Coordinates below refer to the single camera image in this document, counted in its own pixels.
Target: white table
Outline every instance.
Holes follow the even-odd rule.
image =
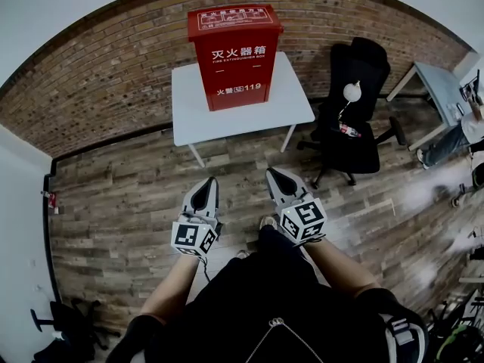
[[[430,66],[429,64],[423,64],[421,62],[414,62],[410,71],[408,71],[399,84],[395,86],[388,97],[386,97],[386,100],[391,101],[415,74],[418,74],[429,91],[430,97],[432,97],[433,102],[439,111],[442,125],[413,143],[408,147],[409,150],[417,149],[449,127],[456,126],[459,123],[460,118],[455,115],[457,114],[458,116],[461,116],[461,113],[457,109],[457,104],[462,106],[464,114],[472,111],[469,103],[462,98],[462,95],[459,92],[461,85],[454,74],[448,70],[441,69],[440,67]]]
[[[284,52],[275,56],[267,102],[211,112],[200,68],[198,64],[191,64],[172,71],[172,111],[175,145],[188,145],[202,167],[205,164],[194,146],[197,142],[290,126],[281,147],[281,152],[284,152],[296,125],[315,120],[306,94]]]

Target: sneaker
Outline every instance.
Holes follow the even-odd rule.
[[[272,226],[274,230],[278,229],[278,222],[272,216],[264,216],[264,218],[262,218],[260,221],[259,230],[266,225]]]
[[[418,161],[422,163],[423,169],[429,169],[430,167],[424,163],[424,151],[421,150],[420,148],[417,149],[417,158]]]
[[[236,257],[239,258],[239,259],[246,259],[248,256],[250,255],[250,253],[246,250],[240,250]]]

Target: bottle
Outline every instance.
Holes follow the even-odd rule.
[[[342,123],[340,123],[340,132],[348,135],[349,137],[361,137],[361,133],[358,133],[356,129]]]

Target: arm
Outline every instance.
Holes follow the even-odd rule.
[[[472,113],[474,114],[474,117],[476,117],[477,121],[482,121],[482,113],[480,106],[472,100],[472,98],[469,98],[469,105],[470,109],[472,109]]]
[[[141,315],[154,315],[164,321],[179,315],[187,303],[198,262],[197,257],[181,255],[166,278],[147,298]]]
[[[323,238],[304,248],[332,288],[357,297],[365,290],[380,287],[377,279],[363,266]]]

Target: black office chair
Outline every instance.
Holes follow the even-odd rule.
[[[390,117],[391,128],[375,138],[368,121],[373,116],[380,90],[390,72],[386,52],[377,43],[364,38],[354,38],[351,45],[336,44],[331,49],[330,94],[319,107],[318,128],[311,133],[315,142],[300,141],[297,149],[309,147],[320,150],[323,166],[316,180],[318,183],[327,169],[346,172],[349,185],[355,185],[354,173],[375,173],[380,170],[377,145],[396,136],[400,145],[407,141],[395,117]],[[349,83],[360,82],[361,98],[351,103],[343,112],[341,122],[356,129],[361,137],[354,138],[340,132],[340,111],[346,106],[343,89]]]
[[[33,322],[40,332],[42,332],[42,325],[53,325],[56,331],[62,333],[64,339],[55,340],[47,348],[37,352],[34,355],[34,362],[90,361],[95,357],[94,343],[97,343],[103,350],[107,349],[96,333],[121,336],[119,332],[94,326],[94,309],[101,304],[100,302],[92,302],[86,316],[77,307],[81,302],[80,299],[73,299],[72,308],[70,308],[52,301],[51,313],[54,320],[39,320],[36,312],[30,309]]]

